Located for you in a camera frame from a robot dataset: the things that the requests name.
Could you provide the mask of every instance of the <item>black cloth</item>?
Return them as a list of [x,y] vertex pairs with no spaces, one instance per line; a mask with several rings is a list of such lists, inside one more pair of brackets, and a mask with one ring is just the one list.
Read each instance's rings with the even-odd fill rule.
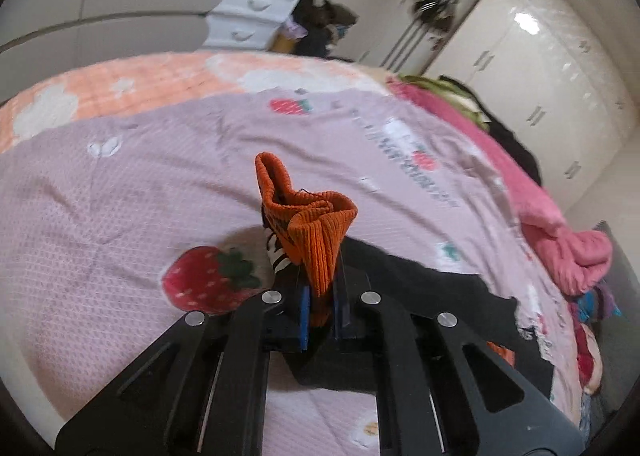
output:
[[524,172],[529,175],[529,177],[534,182],[542,187],[542,177],[540,176],[540,168],[538,166],[536,157],[533,156],[533,154],[529,150],[527,150],[526,147],[518,142],[513,132],[511,132],[500,120],[495,118],[495,116],[487,110],[478,96],[476,96],[476,94],[473,93],[473,91],[469,89],[468,86],[445,75],[440,75],[440,79],[455,84],[461,90],[466,91],[473,98],[482,112],[491,119],[491,121],[488,123],[489,136],[491,136],[492,139],[494,139],[496,142],[498,142],[498,144],[502,146],[507,154],[516,161],[516,163],[522,168]]
[[[550,396],[554,367],[540,357],[533,331],[527,331],[530,340],[520,335],[515,324],[515,298],[492,295],[478,276],[432,270],[353,238],[345,238],[340,251],[344,265],[367,274],[372,290],[396,299],[409,312],[436,316],[449,311],[485,341],[513,351],[515,368],[547,398]],[[285,272],[279,272],[276,278]],[[306,386],[375,391],[370,355],[340,353],[329,329],[312,333],[307,354],[286,356],[296,379]]]
[[327,29],[311,27],[308,29],[308,34],[296,43],[293,54],[324,59],[329,55],[326,47],[330,41],[331,37]]

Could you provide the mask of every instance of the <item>metal screw head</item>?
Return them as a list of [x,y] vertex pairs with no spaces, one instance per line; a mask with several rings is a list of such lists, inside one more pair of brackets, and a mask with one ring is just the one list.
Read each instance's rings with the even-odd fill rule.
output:
[[267,290],[262,294],[262,302],[276,304],[282,300],[282,294],[278,290]]
[[458,318],[452,313],[445,311],[438,315],[438,324],[440,324],[440,326],[444,326],[445,328],[453,328],[456,324],[458,324]]
[[184,321],[189,326],[200,326],[204,322],[204,314],[201,311],[192,311],[187,314]]
[[378,304],[382,300],[380,294],[376,292],[365,292],[360,299],[364,304]]

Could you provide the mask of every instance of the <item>pink blanket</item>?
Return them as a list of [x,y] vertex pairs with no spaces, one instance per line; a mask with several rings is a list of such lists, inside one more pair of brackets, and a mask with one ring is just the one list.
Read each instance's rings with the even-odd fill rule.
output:
[[484,152],[502,175],[529,245],[565,295],[585,293],[607,273],[612,255],[608,237],[596,230],[573,232],[551,196],[494,139],[428,91],[397,81],[388,87],[466,134]]

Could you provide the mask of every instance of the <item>white cloud print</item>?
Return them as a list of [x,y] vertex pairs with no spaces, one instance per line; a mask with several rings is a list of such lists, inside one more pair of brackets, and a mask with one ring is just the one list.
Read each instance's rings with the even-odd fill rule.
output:
[[64,84],[47,86],[14,118],[14,135],[18,141],[27,140],[46,129],[64,126],[77,109],[78,97],[66,93]]

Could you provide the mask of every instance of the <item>orange sock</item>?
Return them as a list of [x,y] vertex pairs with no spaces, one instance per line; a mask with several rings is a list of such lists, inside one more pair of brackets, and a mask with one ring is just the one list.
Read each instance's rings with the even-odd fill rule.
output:
[[342,239],[358,209],[339,192],[295,191],[289,173],[270,152],[255,157],[262,207],[282,248],[294,264],[304,264],[311,284],[311,325],[331,313],[330,289]]

